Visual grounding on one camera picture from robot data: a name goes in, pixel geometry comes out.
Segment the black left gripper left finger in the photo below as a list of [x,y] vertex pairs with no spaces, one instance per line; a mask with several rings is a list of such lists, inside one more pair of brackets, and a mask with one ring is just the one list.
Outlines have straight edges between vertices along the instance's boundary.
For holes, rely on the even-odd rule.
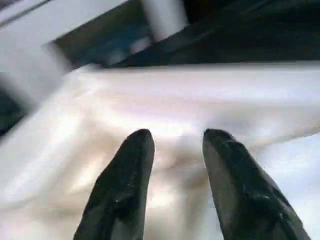
[[130,134],[98,176],[75,240],[141,240],[155,144],[148,129]]

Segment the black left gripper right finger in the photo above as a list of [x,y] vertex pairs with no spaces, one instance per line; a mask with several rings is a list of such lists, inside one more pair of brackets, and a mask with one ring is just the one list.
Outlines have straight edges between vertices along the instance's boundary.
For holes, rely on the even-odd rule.
[[308,240],[274,180],[231,134],[208,128],[202,152],[225,240]]

